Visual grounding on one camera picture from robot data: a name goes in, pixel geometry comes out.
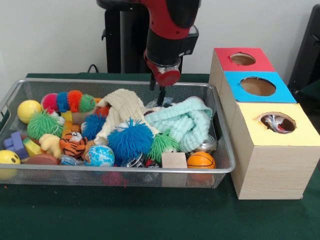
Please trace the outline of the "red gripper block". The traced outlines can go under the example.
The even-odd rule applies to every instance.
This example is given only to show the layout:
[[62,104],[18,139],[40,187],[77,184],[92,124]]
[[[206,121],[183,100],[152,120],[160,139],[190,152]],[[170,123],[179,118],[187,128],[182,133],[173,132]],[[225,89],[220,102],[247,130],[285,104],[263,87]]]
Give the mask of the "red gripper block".
[[181,73],[179,67],[181,60],[179,59],[178,62],[172,66],[157,65],[147,57],[147,50],[144,51],[144,60],[148,68],[153,73],[150,76],[149,89],[153,91],[156,83],[160,85],[157,105],[161,107],[165,99],[166,87],[174,85],[180,79]]

